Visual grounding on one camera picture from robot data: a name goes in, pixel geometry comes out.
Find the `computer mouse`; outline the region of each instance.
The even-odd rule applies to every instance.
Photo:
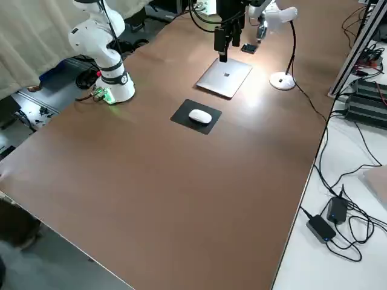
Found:
[[[190,111],[188,117],[202,124],[208,124],[212,120],[210,114],[198,109]]]

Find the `mouse pad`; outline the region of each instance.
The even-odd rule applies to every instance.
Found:
[[[194,109],[202,110],[210,114],[212,116],[211,122],[208,124],[201,124],[197,121],[191,120],[188,115],[190,111]],[[171,117],[171,121],[207,135],[209,132],[211,132],[221,114],[221,111],[214,108],[202,105],[195,101],[185,100],[184,103],[181,104],[180,108],[178,108],[175,114]]]

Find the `power adapter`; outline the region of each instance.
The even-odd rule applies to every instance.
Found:
[[[348,201],[344,198],[334,197],[331,198],[327,219],[334,224],[342,224],[346,220],[346,211],[348,209]]]
[[[307,227],[321,243],[329,242],[336,235],[334,229],[319,215],[311,217]]]

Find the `green light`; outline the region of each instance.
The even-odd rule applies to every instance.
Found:
[[[115,102],[114,98],[109,95],[109,94],[105,94],[105,97],[103,98],[105,102],[107,102],[109,105],[110,104],[113,104]]]

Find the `red cable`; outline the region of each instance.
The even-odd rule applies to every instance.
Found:
[[[385,98],[384,98],[384,96],[383,96],[382,92],[380,91],[379,84],[378,84],[377,82],[374,82],[374,83],[376,84],[377,91],[378,91],[378,92],[379,92],[379,94],[380,94],[380,98],[382,99],[382,102],[383,102],[383,104],[385,104],[385,105],[387,106],[387,101],[385,100]]]

